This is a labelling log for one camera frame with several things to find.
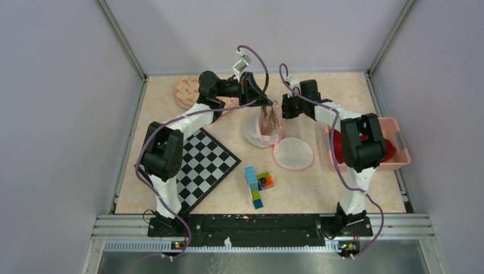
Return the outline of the red bra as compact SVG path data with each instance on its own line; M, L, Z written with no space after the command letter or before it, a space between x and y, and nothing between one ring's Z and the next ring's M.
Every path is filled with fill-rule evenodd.
M333 139L334 139L334 151L336 154L336 160L338 164L343 164L345 162L342 154L341 134L339 131L335 131L333 135L334 135ZM386 156L382 159L383 163L388 162L396 153L395 146L393 146L392 143L386 138L384 139L384 141L385 141L387 153L386 153Z

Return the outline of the white pink mesh laundry bag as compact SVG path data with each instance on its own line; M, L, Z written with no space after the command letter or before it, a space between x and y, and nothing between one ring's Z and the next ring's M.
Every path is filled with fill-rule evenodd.
M263 136L259 130L260 110L249 117L243 126L243 135L247 141L258 148L271 148L275 163L286 170L298 171L308 168L313 163L313 150L302 139L284 136L284 120L282 109L278 101L274 100L280 108L281 131L272 136Z

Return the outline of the beige pink lace bra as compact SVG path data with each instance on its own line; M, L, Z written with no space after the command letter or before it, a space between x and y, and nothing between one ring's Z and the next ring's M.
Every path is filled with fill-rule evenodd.
M272 136L281 131L281 114L279 106L262 106L259 117L259 130L263 136Z

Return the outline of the pink plastic basket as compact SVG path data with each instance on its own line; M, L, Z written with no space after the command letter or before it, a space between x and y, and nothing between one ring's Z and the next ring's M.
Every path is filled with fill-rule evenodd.
M388 139L392 143L392 145L395 146L396 153L388 162L380 163L380 165L377 167L377 171L395 171L403 166L408 165L411 162L409 151L407 148L403 148L397 143L397 136L400 132L400 127L397 120L388 117L379 118L378 120L382 129L383 137ZM331 127L329 125L325 125L324 135L326 137L326 144L328 146L329 169L331 171L336 171L332 159L332 152L330 149L330 130ZM338 167L342 172L345 172L348 169L345 163L338 164Z

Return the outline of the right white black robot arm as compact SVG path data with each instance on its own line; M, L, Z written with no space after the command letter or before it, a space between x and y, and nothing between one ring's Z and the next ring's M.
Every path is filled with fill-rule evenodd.
M345 187L337 204L334 226L338 233L350 235L365 220L365 201L371 178L387 154L378 116L359 114L329 99L321 99L317 82L286 77L283 84L289 93L283 96L283 118L300 114L330 126L330 150L336 157L335 134L341 137L341 153L347 176L341 178Z

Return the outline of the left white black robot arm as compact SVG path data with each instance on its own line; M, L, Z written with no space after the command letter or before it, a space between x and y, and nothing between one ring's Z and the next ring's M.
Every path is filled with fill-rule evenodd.
M198 84L198 99L188 111L167 122L153 122L149 126L135 164L136 177L156 196L159 208L155 215L162 221L162 230L170 236L181 233L185 223L179 216L181 203L176 186L184 141L228 111L222 98L237 98L239 108L272 105L266 95L268 73L265 74L263 87L257 85L251 72L221 79L212 71L204 71L198 78Z

